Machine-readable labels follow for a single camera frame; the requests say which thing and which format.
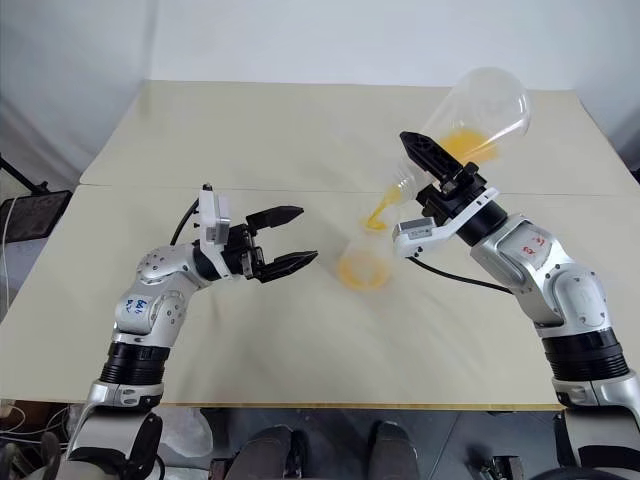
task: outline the black cable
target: black cable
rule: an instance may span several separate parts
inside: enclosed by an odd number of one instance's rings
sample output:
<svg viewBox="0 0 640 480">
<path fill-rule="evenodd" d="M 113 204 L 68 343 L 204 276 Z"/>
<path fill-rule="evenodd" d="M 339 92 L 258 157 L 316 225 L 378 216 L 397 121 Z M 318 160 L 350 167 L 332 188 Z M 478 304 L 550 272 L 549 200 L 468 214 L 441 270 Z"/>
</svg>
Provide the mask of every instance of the black cable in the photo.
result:
<svg viewBox="0 0 640 480">
<path fill-rule="evenodd" d="M 199 203 L 200 203 L 200 199 L 196 198 L 196 201 L 193 202 L 193 205 L 189 207 L 189 210 L 187 210 L 187 213 L 185 213 L 184 217 L 182 217 L 182 220 L 180 220 L 180 223 L 178 224 L 178 228 L 176 228 L 176 231 L 173 234 L 173 237 L 171 237 L 171 241 L 169 242 L 169 245 L 176 244 L 176 242 L 178 241 L 178 237 L 180 236 L 180 232 L 182 232 L 182 229 L 184 228 L 185 223 L 187 223 L 187 220 L 189 220 L 189 217 L 191 217 L 191 215 L 193 215 L 193 213 L 196 211 Z"/>
<path fill-rule="evenodd" d="M 158 455 L 157 453 L 156 453 L 156 462 L 158 462 L 158 467 L 160 467 L 160 476 L 158 477 L 158 480 L 164 480 L 164 474 L 165 474 L 164 460 L 162 460 L 162 457 L 160 457 L 160 455 Z"/>
<path fill-rule="evenodd" d="M 492 288 L 494 290 L 498 290 L 500 292 L 509 293 L 513 295 L 511 290 L 503 287 L 502 285 L 496 285 L 495 283 L 483 282 L 482 280 L 474 280 L 472 278 L 460 277 L 452 273 L 443 272 L 442 270 L 438 270 L 437 268 L 427 265 L 426 263 L 422 263 L 420 260 L 418 260 L 415 257 L 407 257 L 407 259 L 415 263 L 419 267 L 422 267 L 425 270 L 430 271 L 431 273 L 435 273 L 436 275 L 440 275 L 442 277 L 449 278 L 451 280 L 457 280 L 458 282 L 470 283 L 471 285 L 478 285 L 479 287 Z"/>
<path fill-rule="evenodd" d="M 624 478 L 593 468 L 562 467 L 543 472 L 532 477 L 531 480 L 624 480 Z"/>
</svg>

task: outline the floor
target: floor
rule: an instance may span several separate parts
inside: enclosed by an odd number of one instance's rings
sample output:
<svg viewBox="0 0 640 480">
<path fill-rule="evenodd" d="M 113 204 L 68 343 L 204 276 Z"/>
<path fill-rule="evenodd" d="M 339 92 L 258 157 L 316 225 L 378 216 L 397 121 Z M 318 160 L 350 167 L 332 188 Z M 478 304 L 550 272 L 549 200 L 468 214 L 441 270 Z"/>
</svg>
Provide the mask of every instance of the floor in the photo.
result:
<svg viewBox="0 0 640 480">
<path fill-rule="evenodd" d="M 310 446 L 308 475 L 364 479 L 371 427 L 397 422 L 418 452 L 421 478 L 478 479 L 469 468 L 478 458 L 518 455 L 527 478 L 557 467 L 552 412 L 492 415 L 486 412 L 339 409 L 203 409 L 212 426 L 214 451 L 185 458 L 161 445 L 167 464 L 206 468 L 211 458 L 232 456 L 263 428 L 286 424 L 306 432 Z"/>
</svg>

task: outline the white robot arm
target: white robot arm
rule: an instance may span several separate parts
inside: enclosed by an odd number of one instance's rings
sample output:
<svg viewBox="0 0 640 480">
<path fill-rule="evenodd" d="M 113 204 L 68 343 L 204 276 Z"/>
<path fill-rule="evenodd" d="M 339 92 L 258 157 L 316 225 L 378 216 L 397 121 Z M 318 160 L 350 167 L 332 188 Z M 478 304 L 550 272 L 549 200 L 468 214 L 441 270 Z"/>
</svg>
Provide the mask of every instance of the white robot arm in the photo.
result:
<svg viewBox="0 0 640 480">
<path fill-rule="evenodd" d="M 288 223 L 302 212 L 299 207 L 276 207 L 231 227 L 226 200 L 204 185 L 171 244 L 142 258 L 133 285 L 120 298 L 107 362 L 91 386 L 66 458 L 51 462 L 30 480 L 147 478 L 162 432 L 162 419 L 151 409 L 162 398 L 164 362 L 191 296 L 216 280 L 244 276 L 265 283 L 309 264 L 316 251 L 290 253 L 266 264 L 254 243 L 258 230 Z M 196 213 L 199 239 L 175 245 Z"/>
<path fill-rule="evenodd" d="M 561 463 L 640 478 L 640 382 L 613 333 L 604 289 L 549 232 L 508 216 L 473 163 L 436 142 L 400 135 L 409 157 L 439 180 L 418 194 L 425 218 L 393 232 L 397 255 L 415 259 L 457 234 L 471 256 L 518 300 L 542 339 L 558 401 Z"/>
</svg>

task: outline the beige table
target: beige table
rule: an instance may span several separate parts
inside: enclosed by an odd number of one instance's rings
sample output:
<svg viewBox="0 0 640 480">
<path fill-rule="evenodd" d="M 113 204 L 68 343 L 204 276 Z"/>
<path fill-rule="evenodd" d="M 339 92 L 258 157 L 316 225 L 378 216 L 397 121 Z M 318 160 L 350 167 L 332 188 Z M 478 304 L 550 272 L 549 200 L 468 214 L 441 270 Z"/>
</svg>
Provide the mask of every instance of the beige table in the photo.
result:
<svg viewBox="0 0 640 480">
<path fill-rule="evenodd" d="M 194 189 L 78 188 L 0 327 L 0 395 L 81 401 L 99 375 L 115 303 L 139 258 L 168 242 Z M 277 204 L 305 214 L 261 231 L 267 256 L 317 248 L 294 276 L 218 282 L 197 293 L 167 364 L 166 403 L 556 408 L 551 370 L 515 300 L 399 260 L 375 294 L 334 276 L 375 194 L 230 191 L 236 221 Z M 635 196 L 503 195 L 599 272 L 627 359 L 640 364 Z M 416 207 L 406 213 L 417 214 Z M 192 238 L 193 231 L 183 234 Z M 453 240 L 425 261 L 488 279 Z"/>
<path fill-rule="evenodd" d="M 445 88 L 152 81 L 81 178 L 92 185 L 379 192 Z M 531 92 L 531 128 L 482 167 L 505 193 L 640 192 L 573 92 Z"/>
</svg>

